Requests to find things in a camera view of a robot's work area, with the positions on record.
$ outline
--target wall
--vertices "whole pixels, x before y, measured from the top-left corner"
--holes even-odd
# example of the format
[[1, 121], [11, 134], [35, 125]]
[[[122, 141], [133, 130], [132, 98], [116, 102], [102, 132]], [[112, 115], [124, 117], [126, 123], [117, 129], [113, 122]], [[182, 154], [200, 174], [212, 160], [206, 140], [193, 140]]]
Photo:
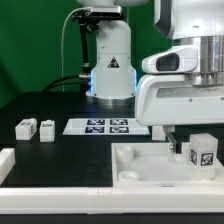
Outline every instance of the wall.
[[[41, 91], [61, 77], [61, 30], [69, 12], [77, 7], [80, 5], [75, 0], [0, 1], [0, 107], [21, 93]], [[152, 1], [131, 8], [129, 16], [132, 64], [142, 75], [141, 60], [167, 49], [170, 42], [152, 26]], [[93, 67], [94, 35], [88, 36], [88, 44]], [[69, 22], [65, 36], [65, 75], [79, 74], [81, 66], [79, 28]]]

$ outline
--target black table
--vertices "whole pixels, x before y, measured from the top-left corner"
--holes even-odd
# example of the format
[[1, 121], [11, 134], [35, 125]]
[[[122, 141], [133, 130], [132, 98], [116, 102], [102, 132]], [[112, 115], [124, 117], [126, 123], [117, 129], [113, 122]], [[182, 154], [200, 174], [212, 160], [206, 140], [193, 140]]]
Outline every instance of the black table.
[[[26, 93], [0, 110], [0, 150], [15, 148], [16, 165], [1, 188], [112, 187], [111, 143], [151, 142], [150, 136], [64, 136], [70, 118], [134, 118], [134, 105], [100, 106], [78, 93]], [[54, 120], [54, 143], [40, 143], [39, 132], [30, 141], [16, 141], [15, 126], [23, 119]], [[190, 134], [210, 133], [220, 140], [224, 158], [224, 126], [180, 126], [182, 140]], [[224, 214], [123, 215], [1, 215], [0, 223], [223, 223]]]

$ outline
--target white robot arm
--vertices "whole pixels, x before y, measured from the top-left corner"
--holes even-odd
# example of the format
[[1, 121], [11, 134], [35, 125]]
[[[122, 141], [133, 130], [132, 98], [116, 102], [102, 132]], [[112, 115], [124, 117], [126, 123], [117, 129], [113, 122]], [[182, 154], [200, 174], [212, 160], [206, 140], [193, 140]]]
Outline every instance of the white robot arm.
[[142, 125], [224, 123], [224, 1], [155, 0], [155, 27], [173, 47], [143, 60]]
[[[121, 6], [137, 6], [149, 0], [78, 0], [97, 15], [111, 15]], [[96, 31], [97, 64], [91, 72], [91, 88], [86, 93], [90, 101], [101, 104], [133, 103], [137, 74], [131, 65], [131, 30], [120, 20], [99, 19]]]

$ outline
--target small cube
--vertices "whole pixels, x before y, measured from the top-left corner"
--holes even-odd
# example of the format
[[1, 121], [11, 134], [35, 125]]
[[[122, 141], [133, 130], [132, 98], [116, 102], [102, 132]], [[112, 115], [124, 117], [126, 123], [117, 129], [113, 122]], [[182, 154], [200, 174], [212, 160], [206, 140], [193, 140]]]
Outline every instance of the small cube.
[[40, 125], [40, 142], [54, 142], [55, 121], [42, 121]]
[[163, 126], [152, 127], [152, 140], [153, 141], [166, 141], [166, 133], [163, 130]]
[[214, 179], [218, 140], [210, 134], [190, 137], [190, 166], [196, 179]]
[[16, 140], [30, 140], [37, 131], [37, 120], [24, 119], [16, 126], [15, 131]]

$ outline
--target warning label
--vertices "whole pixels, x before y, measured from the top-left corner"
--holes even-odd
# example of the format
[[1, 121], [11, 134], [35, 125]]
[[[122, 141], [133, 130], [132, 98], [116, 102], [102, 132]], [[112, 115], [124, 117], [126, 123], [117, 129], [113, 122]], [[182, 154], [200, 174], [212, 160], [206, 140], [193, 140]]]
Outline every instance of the warning label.
[[115, 57], [113, 57], [113, 59], [111, 60], [110, 64], [108, 65], [108, 68], [120, 68]]

